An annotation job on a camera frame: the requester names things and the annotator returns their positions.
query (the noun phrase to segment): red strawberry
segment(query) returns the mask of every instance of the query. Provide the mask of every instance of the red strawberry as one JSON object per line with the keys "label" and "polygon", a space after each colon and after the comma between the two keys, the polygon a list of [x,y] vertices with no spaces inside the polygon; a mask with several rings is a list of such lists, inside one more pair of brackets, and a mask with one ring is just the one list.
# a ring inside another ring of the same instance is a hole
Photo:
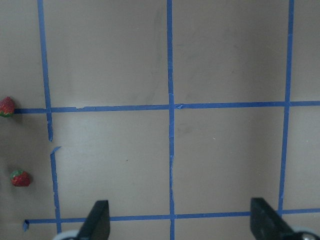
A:
{"label": "red strawberry", "polygon": [[28,187],[30,178],[26,171],[16,170],[10,175],[11,183],[16,187]]}
{"label": "red strawberry", "polygon": [[0,101],[0,116],[2,117],[10,117],[14,114],[15,111],[15,103],[10,97],[6,97],[2,101]]}

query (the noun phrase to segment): strawberry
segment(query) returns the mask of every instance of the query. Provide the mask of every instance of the strawberry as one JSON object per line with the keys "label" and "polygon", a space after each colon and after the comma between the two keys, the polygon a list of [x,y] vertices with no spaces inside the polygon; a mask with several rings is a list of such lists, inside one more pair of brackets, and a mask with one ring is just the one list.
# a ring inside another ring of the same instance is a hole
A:
{"label": "strawberry", "polygon": [[26,171],[16,170],[10,175],[11,183],[16,187],[28,187],[30,178]]}
{"label": "strawberry", "polygon": [[15,111],[15,103],[10,97],[6,97],[0,101],[0,116],[2,117],[11,117]]}

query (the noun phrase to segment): beige surface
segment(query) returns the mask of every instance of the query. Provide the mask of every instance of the beige surface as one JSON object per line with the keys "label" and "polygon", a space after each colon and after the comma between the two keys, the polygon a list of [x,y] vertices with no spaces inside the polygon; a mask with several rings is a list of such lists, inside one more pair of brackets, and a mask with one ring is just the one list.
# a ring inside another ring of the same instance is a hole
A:
{"label": "beige surface", "polygon": [[319,208],[320,108],[292,107],[284,209]]}
{"label": "beige surface", "polygon": [[[54,218],[49,157],[52,145],[48,141],[46,115],[1,117],[0,126],[0,225],[22,225],[25,219]],[[30,173],[29,187],[11,184],[10,174],[18,169]]]}
{"label": "beige surface", "polygon": [[282,108],[176,112],[175,212],[249,211],[251,197],[278,206]]}
{"label": "beige surface", "polygon": [[37,1],[1,0],[0,100],[45,108]]}
{"label": "beige surface", "polygon": [[0,237],[4,240],[51,240],[57,235],[55,224],[33,224],[24,232],[22,223],[0,225]]}
{"label": "beige surface", "polygon": [[[168,104],[166,0],[44,0],[53,107]],[[288,0],[173,0],[175,103],[283,101]],[[44,108],[36,0],[2,0],[0,99]],[[319,100],[317,0],[295,1],[291,100]],[[283,208],[320,208],[320,107],[291,107]],[[50,240],[50,152],[62,218],[168,215],[169,111],[0,117],[0,239]],[[176,109],[175,214],[248,211],[251,197],[278,207],[283,107]],[[11,171],[33,180],[13,187]],[[285,215],[317,229],[319,213]],[[79,229],[82,223],[63,223]],[[249,217],[177,219],[177,240],[253,239]],[[169,240],[170,220],[111,222],[111,240]]]}
{"label": "beige surface", "polygon": [[172,2],[176,103],[284,100],[288,1]]}
{"label": "beige surface", "polygon": [[217,217],[178,219],[175,223],[176,240],[254,240],[249,217]]}
{"label": "beige surface", "polygon": [[166,1],[44,1],[53,107],[168,104]]}
{"label": "beige surface", "polygon": [[295,1],[291,100],[320,100],[320,2]]}
{"label": "beige surface", "polygon": [[[77,230],[82,223],[63,223],[62,230]],[[112,221],[109,240],[163,240],[170,238],[170,220]]]}
{"label": "beige surface", "polygon": [[167,111],[55,113],[61,217],[84,218],[96,200],[112,216],[169,213]]}

